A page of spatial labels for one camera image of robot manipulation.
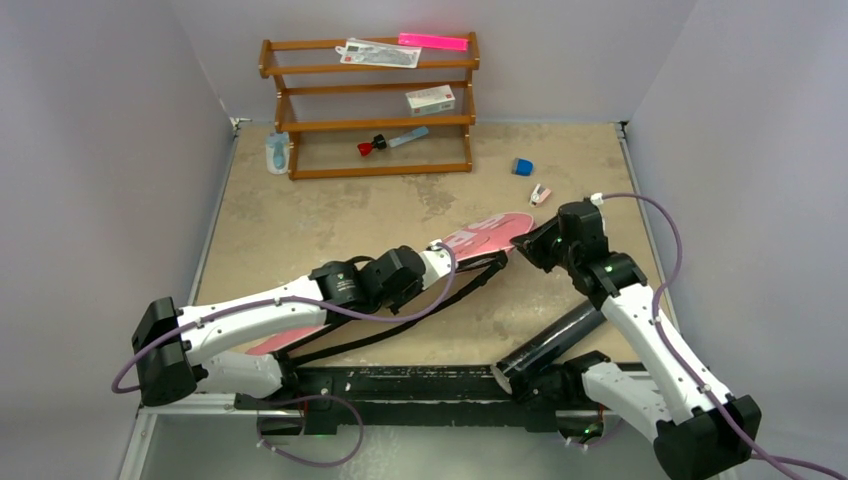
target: white wall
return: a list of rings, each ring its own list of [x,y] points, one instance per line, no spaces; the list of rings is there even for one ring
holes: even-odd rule
[[[0,65],[0,477],[115,478],[109,384],[187,297],[229,121],[164,0],[4,1]]]
[[[695,0],[172,2],[230,116],[273,118],[273,82],[262,80],[256,69],[265,38],[474,30],[481,50],[474,80],[481,120],[608,122],[633,115]],[[338,61],[335,54],[327,58]],[[306,77],[296,81],[309,81]],[[312,97],[301,104],[307,107],[302,112],[329,110],[327,115],[346,118],[383,107],[350,103],[350,97],[335,109]]]
[[[843,1],[700,0],[628,129],[642,189],[680,222],[684,335],[760,404],[772,453],[843,473],[846,45]]]

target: gray wall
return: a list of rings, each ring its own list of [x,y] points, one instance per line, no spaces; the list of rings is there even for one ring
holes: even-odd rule
[[[846,45],[843,1],[700,0],[629,128],[643,190],[680,222],[687,340],[759,402],[772,453],[843,473]]]
[[[0,477],[115,478],[109,383],[187,297],[229,121],[164,0],[4,1],[0,65]]]
[[[481,49],[474,81],[481,120],[580,122],[633,115],[695,4],[695,0],[172,2],[230,116],[273,118],[273,82],[262,80],[256,70],[264,38],[474,30]],[[329,53],[324,61],[338,62],[338,55]],[[407,72],[391,73],[397,74],[386,80]],[[312,76],[292,78],[325,84],[351,80],[307,77]],[[324,102],[312,97],[298,107],[307,114],[320,110],[324,118],[396,113],[388,107],[388,99],[369,99],[366,104],[366,100],[351,103],[352,97],[356,96]]]

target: small cardboard box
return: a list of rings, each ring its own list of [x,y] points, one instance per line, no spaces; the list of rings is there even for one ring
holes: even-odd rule
[[[408,92],[406,100],[409,102],[409,111],[413,117],[446,112],[453,110],[456,105],[456,97],[449,85]]]

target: table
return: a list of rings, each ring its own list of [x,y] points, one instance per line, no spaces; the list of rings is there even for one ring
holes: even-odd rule
[[[201,277],[196,303],[217,303],[261,292],[309,273],[330,260],[378,256],[389,248],[416,250],[431,240],[492,214],[532,213],[537,224],[561,203],[594,192],[633,191],[613,125],[483,124],[473,128],[472,173],[291,182],[265,168],[264,138],[272,125],[242,124],[232,170]],[[451,132],[431,134],[357,159],[356,144],[376,133],[304,133],[301,169],[360,162],[364,165],[456,162],[464,156]],[[530,177],[511,173],[515,157],[535,165]],[[536,183],[553,193],[539,207],[528,204]],[[655,288],[654,257],[640,210],[630,199],[603,207],[613,250],[630,254]],[[440,291],[435,285],[402,313],[412,313]],[[515,254],[486,286],[398,337],[316,366],[491,364],[577,306],[583,297],[564,270],[545,275]],[[293,355],[371,335],[389,326],[348,325]],[[246,351],[259,341],[239,347]],[[566,354],[601,350],[617,362],[638,361],[610,324]]]

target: beige tabletop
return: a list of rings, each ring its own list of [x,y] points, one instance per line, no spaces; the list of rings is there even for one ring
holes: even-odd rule
[[[248,124],[241,129],[201,278],[199,305],[274,288],[330,260],[376,257],[400,245],[421,250],[433,239],[496,213],[527,212],[541,224],[553,217],[562,203],[594,192],[633,191],[612,125],[477,125],[471,134],[472,173],[297,182],[266,170],[264,141],[270,132],[271,127],[265,125]],[[378,133],[391,138],[401,132]],[[305,134],[301,167],[456,162],[462,158],[462,143],[454,131],[431,129],[428,137],[360,159],[356,144],[372,135],[374,132],[364,131]],[[515,157],[534,163],[532,176],[511,173]],[[533,208],[528,199],[537,183],[553,193]],[[603,213],[611,249],[630,254],[656,288],[659,276],[636,202],[610,201]],[[462,275],[464,282],[474,275]],[[436,284],[426,292],[429,296],[422,295],[401,312],[420,309],[441,288],[442,284]],[[310,365],[490,364],[583,300],[564,270],[546,275],[515,254],[486,286],[407,332]],[[293,355],[389,327],[351,322]],[[638,361],[609,323],[566,356],[596,349],[615,361]]]

